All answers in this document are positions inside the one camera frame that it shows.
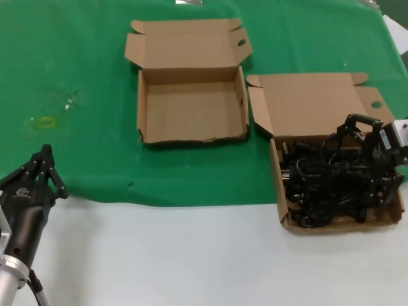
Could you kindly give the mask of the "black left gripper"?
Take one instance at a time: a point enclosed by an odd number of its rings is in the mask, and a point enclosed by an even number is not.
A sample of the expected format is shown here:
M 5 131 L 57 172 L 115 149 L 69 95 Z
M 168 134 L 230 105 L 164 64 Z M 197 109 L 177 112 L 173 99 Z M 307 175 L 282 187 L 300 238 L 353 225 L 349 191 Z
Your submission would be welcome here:
M 43 185 L 49 179 L 56 188 L 55 193 Z M 54 206 L 54 197 L 68 198 L 66 185 L 55 169 L 52 146 L 43 145 L 28 162 L 2 178 L 1 190 L 1 208 L 11 228 L 4 253 L 31 265 Z

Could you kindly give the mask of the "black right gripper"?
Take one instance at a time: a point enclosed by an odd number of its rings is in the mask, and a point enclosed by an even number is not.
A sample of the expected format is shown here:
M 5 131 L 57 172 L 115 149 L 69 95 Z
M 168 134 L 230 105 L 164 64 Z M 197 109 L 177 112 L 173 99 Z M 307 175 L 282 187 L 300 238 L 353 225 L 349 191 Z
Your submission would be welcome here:
M 357 123 L 368 125 L 371 132 L 364 134 Z M 374 178 L 370 181 L 369 198 L 375 205 L 391 203 L 398 193 L 404 175 L 394 173 L 382 177 L 384 173 L 395 167 L 393 157 L 398 150 L 398 140 L 393 126 L 383 126 L 383 122 L 366 115 L 350 114 L 345 122 L 337 128 L 336 137 L 342 140 L 350 136 L 363 142 L 363 156 L 367 162 L 369 173 Z

